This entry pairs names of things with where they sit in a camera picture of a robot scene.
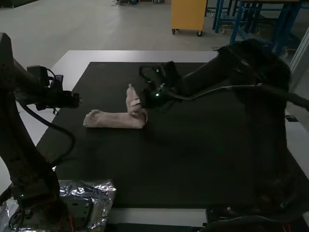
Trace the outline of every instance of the folded towel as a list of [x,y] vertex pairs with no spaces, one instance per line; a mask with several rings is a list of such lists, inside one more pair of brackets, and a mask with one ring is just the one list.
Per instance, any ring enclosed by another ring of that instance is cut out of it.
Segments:
[[140,99],[131,84],[126,91],[128,113],[107,113],[92,110],[84,119],[85,127],[141,129],[147,123],[147,112],[141,108]]

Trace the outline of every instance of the black mat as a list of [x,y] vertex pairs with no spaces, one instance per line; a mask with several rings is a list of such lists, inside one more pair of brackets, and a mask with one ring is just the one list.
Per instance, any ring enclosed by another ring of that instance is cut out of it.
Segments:
[[[74,88],[83,104],[61,109],[54,123],[72,131],[77,160],[57,167],[60,179],[112,179],[115,207],[204,208],[252,201],[252,164],[246,115],[233,93],[176,103],[167,113],[149,110],[142,130],[87,129],[92,109],[126,111],[129,83],[139,88],[141,63],[92,62]],[[178,63],[181,74],[200,64]],[[48,129],[38,144],[48,158],[68,146],[65,135]]]

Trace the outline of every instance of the black cable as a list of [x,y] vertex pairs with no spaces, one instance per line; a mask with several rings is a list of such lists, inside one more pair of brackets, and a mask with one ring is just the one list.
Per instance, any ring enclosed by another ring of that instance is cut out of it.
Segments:
[[0,206],[3,205],[4,202],[6,202],[8,199],[10,199],[12,196],[11,188],[8,187],[1,195],[0,195]]
[[[17,227],[14,228],[14,227],[12,226],[12,224],[11,224],[11,220],[12,220],[12,218],[14,218],[15,215],[17,215],[17,214],[21,214],[21,220],[19,220],[19,222],[18,222],[18,224],[17,224]],[[18,212],[15,212],[15,213],[11,216],[11,218],[10,218],[10,220],[9,220],[9,228],[18,230],[18,229],[22,226],[22,224],[24,223],[24,220],[25,220],[25,211],[24,211],[24,210],[21,211],[21,212],[19,212],[19,211],[18,211]]]
[[285,92],[282,89],[279,88],[275,88],[269,85],[264,85],[264,84],[257,84],[257,85],[241,85],[241,86],[223,86],[223,87],[219,87],[219,88],[215,88],[212,90],[207,90],[207,91],[203,91],[197,94],[194,94],[190,97],[185,97],[185,96],[181,96],[178,94],[175,94],[173,92],[170,92],[167,89],[163,88],[163,91],[176,99],[180,99],[180,100],[184,100],[184,101],[192,101],[195,100],[197,98],[200,98],[202,96],[205,95],[209,95],[209,94],[213,94],[213,93],[217,93],[217,92],[223,92],[223,91],[231,91],[231,90],[260,90],[260,91],[264,91],[267,93],[270,93],[278,98],[281,98],[285,101],[291,102],[294,105],[309,109],[309,101],[307,99],[304,99],[296,94],[293,93],[288,93]]
[[140,74],[140,76],[141,76],[146,82],[152,83],[153,80],[152,80],[151,78],[149,78],[149,77],[147,77],[147,76],[144,75],[144,72],[143,72],[144,69],[152,69],[152,70],[154,70],[154,67],[152,67],[152,66],[146,66],[146,65],[142,65],[142,66],[139,67],[139,74]]
[[210,94],[217,93],[217,92],[231,91],[231,90],[243,90],[243,89],[254,89],[256,87],[257,87],[256,85],[223,86],[223,87],[215,88],[215,89],[212,89],[212,90],[203,91],[203,92],[194,94],[194,95],[192,95],[190,97],[185,97],[185,96],[181,96],[181,95],[175,94],[175,93],[170,92],[169,90],[164,89],[164,88],[163,88],[163,91],[167,95],[169,95],[170,97],[173,97],[173,98],[176,98],[176,99],[180,99],[180,100],[184,100],[184,101],[192,101],[192,100],[195,100],[195,99],[200,98],[202,96],[210,95]]
[[215,221],[205,227],[203,227],[199,232],[209,232],[209,231],[216,231],[220,227],[224,226],[231,226],[231,225],[243,225],[243,224],[253,224],[253,223],[262,223],[262,222],[271,222],[271,223],[286,223],[293,221],[299,217],[301,217],[302,213],[299,216],[294,217],[263,217],[259,215],[252,215],[252,216],[242,216],[232,218],[230,220],[219,220]]
[[54,72],[53,71],[51,71],[50,69],[48,69],[48,68],[46,68],[47,69],[47,71],[49,71],[53,76],[54,76],[54,78],[56,77],[56,75],[54,74]]
[[53,123],[50,123],[49,121],[46,121],[44,118],[42,118],[41,116],[37,115],[35,112],[30,110],[26,105],[22,105],[21,104],[21,107],[28,114],[30,114],[32,117],[34,117],[36,120],[40,121],[41,123],[43,123],[44,125],[46,125],[48,127],[51,127],[51,128],[53,128],[53,129],[55,129],[55,130],[57,130],[59,132],[62,132],[64,134],[66,134],[70,138],[71,144],[70,144],[68,150],[65,153],[59,155],[54,161],[51,162],[51,165],[53,167],[59,165],[62,162],[62,159],[64,157],[66,157],[73,150],[73,148],[75,146],[75,137],[74,137],[74,135],[71,132],[69,132],[68,130],[66,130],[66,129],[62,128],[62,127],[59,127],[59,126],[57,126],[57,125],[55,125]]

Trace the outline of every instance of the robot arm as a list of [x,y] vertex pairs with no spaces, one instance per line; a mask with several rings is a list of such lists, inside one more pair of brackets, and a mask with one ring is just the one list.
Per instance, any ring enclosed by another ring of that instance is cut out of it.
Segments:
[[52,165],[38,152],[17,111],[36,104],[37,109],[79,105],[79,95],[63,91],[61,75],[50,78],[40,66],[28,72],[13,58],[11,40],[0,33],[0,145],[12,184],[0,196],[0,204],[11,195],[23,210],[59,199],[59,185]]
[[[267,196],[271,207],[261,212],[284,209],[293,197],[286,163],[288,153],[285,130],[286,102],[309,108],[309,101],[288,93],[289,67],[257,41],[245,41],[219,49],[210,62],[186,76],[180,76],[173,62],[152,67],[156,78],[146,80],[141,102],[144,107],[159,107],[172,101],[192,101],[209,94],[233,91],[244,104],[249,136],[248,152],[253,156],[254,186],[257,202]],[[209,90],[229,80],[230,86]]]

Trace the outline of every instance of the floor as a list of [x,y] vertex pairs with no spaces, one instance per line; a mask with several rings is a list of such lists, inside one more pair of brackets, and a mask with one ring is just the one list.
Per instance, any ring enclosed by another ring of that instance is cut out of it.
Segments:
[[[209,0],[209,6],[215,3]],[[15,9],[0,9],[0,31],[11,37],[14,57],[24,67],[52,67],[68,50],[212,51],[229,43],[231,30],[214,33],[209,15],[205,17],[203,37],[197,37],[195,31],[172,35],[170,4],[111,4],[112,0],[39,0]],[[301,10],[293,27],[300,38],[309,25],[306,13]],[[302,89],[308,89],[309,80],[304,85]],[[301,116],[309,129],[309,115]]]

